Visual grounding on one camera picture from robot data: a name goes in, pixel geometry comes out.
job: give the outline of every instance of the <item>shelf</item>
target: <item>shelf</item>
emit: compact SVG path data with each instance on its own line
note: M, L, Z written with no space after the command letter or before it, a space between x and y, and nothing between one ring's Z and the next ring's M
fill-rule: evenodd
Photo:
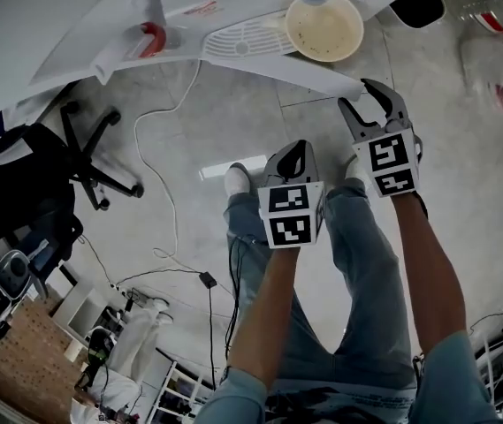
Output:
M172 376L174 376L175 374L178 375L180 378L188 380L189 382L198 383L198 381L195 380L194 378L192 378L190 375L186 375L186 374L180 372L178 369L174 370L174 373L172 374Z
M188 419L188 420L193 421L192 418L190 418L189 416L186 416L185 414L176 413L173 410L169 410L168 408L163 408L162 406L158 406L156 409L161 410L162 412L165 412L165 413L173 414L174 416L179 416L183 420Z
M170 388L165 388L164 390L166 392L170 392L171 394L173 394L174 396L177 396L178 398L182 398L182 399L185 399L187 401L190 401L190 397L185 396L184 394L180 394L178 391L171 390Z

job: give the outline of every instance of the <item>shoe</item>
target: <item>shoe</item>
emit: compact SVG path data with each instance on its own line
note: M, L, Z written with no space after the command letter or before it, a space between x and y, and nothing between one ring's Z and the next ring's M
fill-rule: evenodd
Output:
M156 309L159 313L169 309L169 303L163 299L147 299L145 307L149 309Z
M361 166L361 162L359 161L359 157L357 155L352 155L351 157L349 157L349 160L347 160L346 162L345 168L345 179L357 178L363 182L365 189L367 189L367 186L370 185L369 176Z
M241 163L234 163L224 175L224 187L227 197L237 193L251 192L251 177Z
M170 317L168 314L161 313L160 315L158 315L156 317L156 324L158 326L172 325L173 322L174 322L174 319L172 319L172 317Z

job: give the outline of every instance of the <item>office chair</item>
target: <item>office chair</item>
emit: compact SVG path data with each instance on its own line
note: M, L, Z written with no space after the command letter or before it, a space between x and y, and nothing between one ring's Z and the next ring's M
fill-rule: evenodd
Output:
M101 172L96 167L92 166L92 154L95 151L98 142L108 125L116 125L121 119L121 115L116 109L111 111L103 117L100 124L94 130L94 133L88 140L84 149L80 150L78 140L72 129L70 116L78 113L80 106L77 102L69 102L60 109L60 117L63 121L63 128L65 129L66 144L69 149L69 160L72 163L74 176L71 178L82 184L86 195L90 199L92 206L95 210L108 210L110 202L103 198L98 202L94 188L98 184L103 184L109 188L124 194L125 196L134 196L140 198L143 196L144 189L142 184L135 184L132 188L127 188L120 184L117 180L111 178L107 174Z
M39 270L31 269L42 283L37 291L46 296L45 281L59 262L70 258L83 228L74 215L66 145L43 125L21 126L0 139L0 155L21 143L31 152L0 162L0 239L28 226L49 242L52 256Z

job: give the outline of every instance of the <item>light blue jeans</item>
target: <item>light blue jeans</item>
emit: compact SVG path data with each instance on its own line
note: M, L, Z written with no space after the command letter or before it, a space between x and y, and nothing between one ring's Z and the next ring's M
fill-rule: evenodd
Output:
M240 272L240 318L253 302L272 255L258 210L254 195L239 193L224 213L232 272ZM278 378L396 390L415 386L398 258L375 222L361 180L346 179L328 193L325 222L333 261L352 296L347 331L339 349L328 353L294 294Z

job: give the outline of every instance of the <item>white cable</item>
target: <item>white cable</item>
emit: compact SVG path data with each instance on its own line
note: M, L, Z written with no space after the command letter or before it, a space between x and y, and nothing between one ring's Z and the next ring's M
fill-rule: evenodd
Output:
M198 60L198 65L196 66L196 71L194 73L194 77L190 81L190 84L188 85L188 88L185 91L182 98L180 99L179 103L177 103L177 105L174 108L168 109L168 110L152 110L152 111L148 111L146 113L143 113L143 114L139 115L137 117L137 119L135 119L135 124L133 125L133 134L135 136L135 147L137 148L137 155L139 156L139 159L143 162L143 164L147 168L149 168L151 171L153 171L153 173L155 173L155 176L158 177L159 182L161 183L161 186L163 187L164 193L166 194L166 197L169 200L169 202L171 203L171 207L172 207L172 234L174 236L174 250L172 251L172 253L168 253L165 250L163 250L163 248L155 247L155 248L153 248L153 255L155 255L155 257L157 257L159 259L171 259L174 262L176 262L178 265L180 265L181 267L184 267L184 268L190 269L190 270L194 270L194 269L192 267L188 267L187 265L183 264L182 262L180 262L178 259L176 259L174 257L179 250L179 222L177 219L177 208L176 208L176 205L174 204L174 199L172 198L171 190L169 189L169 186L167 185L167 183L163 179L163 176L161 176L161 174L157 170L155 170L151 165L149 165L145 161L145 159L143 158L143 155L141 154L141 150L139 148L139 139L137 138L137 124L145 117L148 117L151 115L164 114L164 113L174 113L176 110L178 110L180 108L180 106L183 104L183 102L185 101L185 99L187 98L188 93L190 93L192 86L196 82L196 79L198 78L198 74L200 73L201 65L202 65L202 60Z

